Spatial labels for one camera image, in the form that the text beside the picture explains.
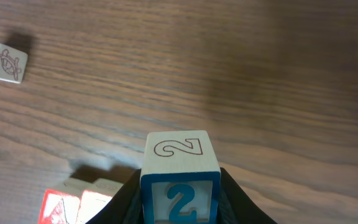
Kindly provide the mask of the red letter A block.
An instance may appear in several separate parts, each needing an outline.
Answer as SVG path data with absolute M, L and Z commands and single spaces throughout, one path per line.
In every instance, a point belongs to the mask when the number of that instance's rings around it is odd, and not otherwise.
M 69 178 L 45 191 L 38 224 L 74 224 L 80 201 L 88 185 L 80 179 Z

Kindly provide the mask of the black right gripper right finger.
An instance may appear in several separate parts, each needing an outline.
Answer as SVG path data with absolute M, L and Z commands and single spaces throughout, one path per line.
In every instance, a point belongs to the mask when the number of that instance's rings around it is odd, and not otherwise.
M 221 168 L 218 224 L 277 224 L 241 189 L 226 169 Z

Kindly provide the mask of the blue number 2 block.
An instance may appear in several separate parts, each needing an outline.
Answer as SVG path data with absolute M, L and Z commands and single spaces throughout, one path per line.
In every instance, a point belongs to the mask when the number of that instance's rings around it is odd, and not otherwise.
M 221 170 L 208 133 L 149 133 L 140 189 L 146 223 L 216 223 Z

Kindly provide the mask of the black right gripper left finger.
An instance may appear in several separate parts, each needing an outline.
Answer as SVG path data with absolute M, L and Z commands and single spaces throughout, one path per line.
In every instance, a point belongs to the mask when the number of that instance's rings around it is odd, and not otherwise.
M 144 224 L 140 169 L 134 171 L 108 204 L 86 224 Z

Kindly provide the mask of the red letter I block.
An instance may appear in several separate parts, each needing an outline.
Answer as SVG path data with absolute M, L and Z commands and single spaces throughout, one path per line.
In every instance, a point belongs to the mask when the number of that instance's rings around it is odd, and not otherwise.
M 123 183 L 99 178 L 85 188 L 81 196 L 76 224 L 85 224 L 97 215 L 116 195 Z

